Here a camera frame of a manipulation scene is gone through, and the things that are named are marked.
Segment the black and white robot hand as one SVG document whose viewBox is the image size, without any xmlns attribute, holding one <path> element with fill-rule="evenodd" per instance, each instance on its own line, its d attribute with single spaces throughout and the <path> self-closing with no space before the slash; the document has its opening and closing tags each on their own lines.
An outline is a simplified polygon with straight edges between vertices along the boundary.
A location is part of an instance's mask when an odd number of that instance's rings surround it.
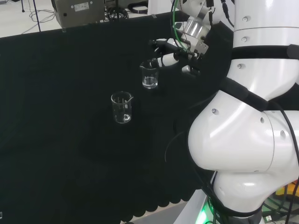
<svg viewBox="0 0 299 224">
<path fill-rule="evenodd" d="M 150 40 L 149 45 L 158 56 L 158 58 L 149 60 L 151 68 L 170 67 L 181 63 L 183 65 L 181 68 L 183 74 L 193 78 L 199 77 L 199 62 L 208 50 L 208 45 L 202 40 L 197 42 L 194 50 L 191 50 L 192 45 L 190 42 L 184 41 L 183 46 L 180 46 L 178 41 L 172 38 Z"/>
</svg>

